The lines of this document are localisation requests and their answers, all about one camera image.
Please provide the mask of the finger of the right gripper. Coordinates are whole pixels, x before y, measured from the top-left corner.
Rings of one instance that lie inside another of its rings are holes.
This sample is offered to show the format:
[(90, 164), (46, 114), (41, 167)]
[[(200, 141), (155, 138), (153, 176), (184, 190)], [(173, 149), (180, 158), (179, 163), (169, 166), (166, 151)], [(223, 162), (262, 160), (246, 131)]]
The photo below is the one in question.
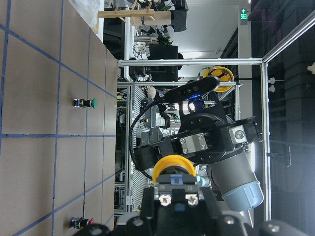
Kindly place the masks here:
[(218, 219), (221, 216), (221, 209), (217, 204), (216, 197), (214, 196), (211, 188), (199, 187), (201, 194), (203, 196), (203, 202), (205, 205), (205, 214), (208, 218)]

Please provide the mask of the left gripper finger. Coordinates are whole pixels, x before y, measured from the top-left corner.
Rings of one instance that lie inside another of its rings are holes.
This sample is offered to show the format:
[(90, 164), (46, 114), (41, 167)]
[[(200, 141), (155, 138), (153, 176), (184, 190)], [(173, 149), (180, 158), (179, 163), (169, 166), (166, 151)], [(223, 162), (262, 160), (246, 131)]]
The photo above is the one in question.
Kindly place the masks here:
[(140, 218), (143, 220), (157, 220), (160, 206), (157, 187), (148, 187), (143, 190)]

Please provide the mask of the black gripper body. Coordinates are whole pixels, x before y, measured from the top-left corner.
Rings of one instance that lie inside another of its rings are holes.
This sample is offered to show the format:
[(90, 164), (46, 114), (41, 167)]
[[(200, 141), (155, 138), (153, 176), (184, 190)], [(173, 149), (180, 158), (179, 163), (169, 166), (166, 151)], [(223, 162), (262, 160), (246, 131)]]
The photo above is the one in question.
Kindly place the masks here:
[(182, 123), (177, 134), (135, 147), (134, 161), (139, 171), (154, 167), (169, 155), (181, 155), (196, 164), (211, 164), (229, 158), (244, 143), (261, 140), (254, 117), (225, 123), (212, 114), (196, 114)]

